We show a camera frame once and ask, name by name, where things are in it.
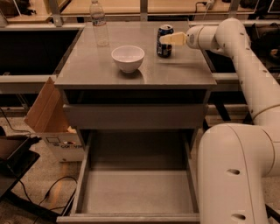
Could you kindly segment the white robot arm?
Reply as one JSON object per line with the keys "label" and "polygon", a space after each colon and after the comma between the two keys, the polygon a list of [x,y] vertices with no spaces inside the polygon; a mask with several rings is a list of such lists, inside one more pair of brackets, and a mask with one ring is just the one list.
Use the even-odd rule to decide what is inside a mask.
{"label": "white robot arm", "polygon": [[251,50],[243,23],[228,18],[159,41],[228,56],[253,120],[215,125],[200,139],[200,224],[269,224],[262,178],[280,173],[280,86]]}

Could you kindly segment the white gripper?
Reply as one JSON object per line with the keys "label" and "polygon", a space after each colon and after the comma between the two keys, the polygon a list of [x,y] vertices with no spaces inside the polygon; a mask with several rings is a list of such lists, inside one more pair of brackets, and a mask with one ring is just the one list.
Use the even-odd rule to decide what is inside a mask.
{"label": "white gripper", "polygon": [[213,25],[197,25],[191,27],[186,35],[183,32],[167,34],[159,38],[163,45],[183,46],[185,43],[192,49],[217,49],[219,44],[216,41],[215,33],[217,27]]}

